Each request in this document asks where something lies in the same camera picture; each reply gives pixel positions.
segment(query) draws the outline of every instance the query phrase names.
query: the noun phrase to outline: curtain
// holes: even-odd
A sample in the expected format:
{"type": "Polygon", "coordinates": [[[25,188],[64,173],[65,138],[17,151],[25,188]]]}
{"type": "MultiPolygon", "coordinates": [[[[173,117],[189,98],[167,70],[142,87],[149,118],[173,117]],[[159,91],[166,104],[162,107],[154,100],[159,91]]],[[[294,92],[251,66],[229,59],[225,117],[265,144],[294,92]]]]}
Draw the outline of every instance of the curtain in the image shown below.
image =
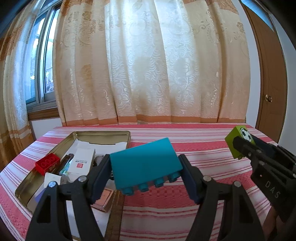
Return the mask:
{"type": "Polygon", "coordinates": [[[33,142],[23,83],[23,78],[30,78],[30,73],[25,70],[24,58],[43,2],[29,3],[0,39],[0,170],[33,142]]]}
{"type": "Polygon", "coordinates": [[[64,126],[244,122],[250,62],[231,0],[64,0],[57,26],[64,126]]]}

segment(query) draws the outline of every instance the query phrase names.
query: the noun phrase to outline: bed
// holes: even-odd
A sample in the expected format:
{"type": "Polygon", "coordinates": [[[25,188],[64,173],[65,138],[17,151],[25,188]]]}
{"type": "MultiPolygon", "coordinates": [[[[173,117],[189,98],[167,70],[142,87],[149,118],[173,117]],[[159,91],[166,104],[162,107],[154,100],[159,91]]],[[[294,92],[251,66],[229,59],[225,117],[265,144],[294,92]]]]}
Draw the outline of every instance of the bed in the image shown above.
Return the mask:
{"type": "MultiPolygon", "coordinates": [[[[247,158],[234,160],[224,141],[235,123],[215,124],[150,124],[124,126],[56,127],[27,147],[0,173],[0,217],[16,240],[24,240],[32,215],[19,203],[14,193],[20,182],[54,146],[73,131],[129,130],[131,147],[168,137],[179,154],[185,154],[203,175],[222,183],[240,181],[246,189],[261,223],[270,203],[251,181],[252,168],[247,158]]],[[[260,131],[247,125],[249,132],[268,143],[274,143],[260,131]]],[[[124,201],[120,240],[185,240],[198,206],[189,199],[182,179],[165,183],[148,192],[135,192],[124,201]]],[[[221,223],[223,202],[218,203],[217,215],[210,240],[215,241],[221,223]]]]}

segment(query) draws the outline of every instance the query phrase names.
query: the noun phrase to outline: hand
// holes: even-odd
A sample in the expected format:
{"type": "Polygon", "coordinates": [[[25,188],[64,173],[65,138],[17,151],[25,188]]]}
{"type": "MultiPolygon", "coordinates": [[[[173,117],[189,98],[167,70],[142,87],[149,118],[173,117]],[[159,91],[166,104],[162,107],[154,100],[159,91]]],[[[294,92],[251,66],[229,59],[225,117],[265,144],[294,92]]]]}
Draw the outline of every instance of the hand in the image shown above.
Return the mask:
{"type": "Polygon", "coordinates": [[[265,239],[268,240],[271,232],[275,227],[277,229],[277,232],[279,232],[282,229],[283,225],[285,225],[285,223],[280,219],[276,210],[271,207],[262,227],[265,239]]]}

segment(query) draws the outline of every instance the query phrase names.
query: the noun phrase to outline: wooden door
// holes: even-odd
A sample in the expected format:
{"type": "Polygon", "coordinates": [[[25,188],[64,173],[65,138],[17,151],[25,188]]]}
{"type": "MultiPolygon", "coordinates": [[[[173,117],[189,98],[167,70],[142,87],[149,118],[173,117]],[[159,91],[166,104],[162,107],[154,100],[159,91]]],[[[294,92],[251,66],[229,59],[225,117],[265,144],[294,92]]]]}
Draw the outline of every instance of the wooden door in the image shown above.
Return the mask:
{"type": "Polygon", "coordinates": [[[255,12],[242,6],[253,29],[260,62],[261,96],[256,129],[278,142],[287,107],[287,72],[281,43],[271,21],[266,24],[255,12]]]}

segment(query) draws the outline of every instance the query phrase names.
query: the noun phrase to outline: white box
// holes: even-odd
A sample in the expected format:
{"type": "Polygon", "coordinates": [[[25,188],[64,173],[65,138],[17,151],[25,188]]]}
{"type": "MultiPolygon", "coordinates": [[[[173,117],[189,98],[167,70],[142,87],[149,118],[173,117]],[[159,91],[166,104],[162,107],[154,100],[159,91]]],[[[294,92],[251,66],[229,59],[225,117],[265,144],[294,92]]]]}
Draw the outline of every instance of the white box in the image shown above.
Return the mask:
{"type": "Polygon", "coordinates": [[[69,179],[74,182],[80,176],[86,176],[93,165],[96,151],[78,148],[68,169],[69,179]]]}

